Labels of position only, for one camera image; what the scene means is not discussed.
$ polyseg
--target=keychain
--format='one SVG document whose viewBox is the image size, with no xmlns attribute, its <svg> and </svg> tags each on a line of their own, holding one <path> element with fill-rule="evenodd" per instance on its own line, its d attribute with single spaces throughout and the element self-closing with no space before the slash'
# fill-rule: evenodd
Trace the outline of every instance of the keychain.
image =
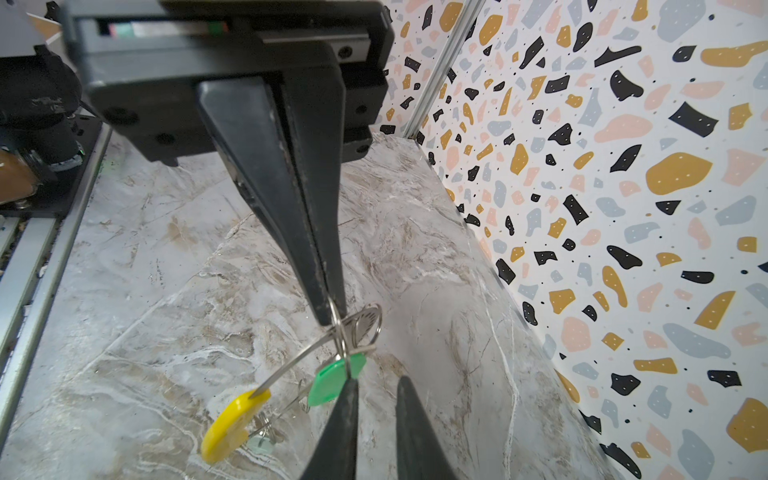
<svg viewBox="0 0 768 480">
<path fill-rule="evenodd" d="M 256 390 L 238 396 L 210 426 L 200 446 L 200 454 L 205 462 L 209 464 L 220 462 L 249 438 L 267 431 L 274 422 L 305 396 L 310 407 L 331 402 L 339 396 L 344 382 L 348 378 L 357 378 L 366 364 L 365 354 L 376 349 L 376 339 L 378 339 L 382 328 L 381 307 L 372 304 L 341 320 L 339 311 L 332 300 L 330 306 L 333 319 L 331 328 L 281 366 Z M 359 342 L 365 338 L 374 325 L 376 325 L 376 329 L 373 331 L 371 340 L 366 345 L 360 346 Z M 337 354 L 321 364 L 314 381 L 304 388 L 300 388 L 295 399 L 249 435 L 246 426 L 272 396 L 270 392 L 272 384 L 311 352 L 331 339 L 336 345 Z"/>
</svg>

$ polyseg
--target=yellow plastic tag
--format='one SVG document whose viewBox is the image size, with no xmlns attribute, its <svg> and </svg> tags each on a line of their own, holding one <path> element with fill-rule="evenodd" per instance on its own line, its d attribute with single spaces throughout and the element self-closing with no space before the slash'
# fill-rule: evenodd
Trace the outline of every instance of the yellow plastic tag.
<svg viewBox="0 0 768 480">
<path fill-rule="evenodd" d="M 269 390 L 254 399 L 249 398 L 251 394 L 253 392 L 237 397 L 206 432 L 200 446 L 200 455 L 206 463 L 212 465 L 224 460 L 248 440 L 245 427 L 272 396 Z"/>
</svg>

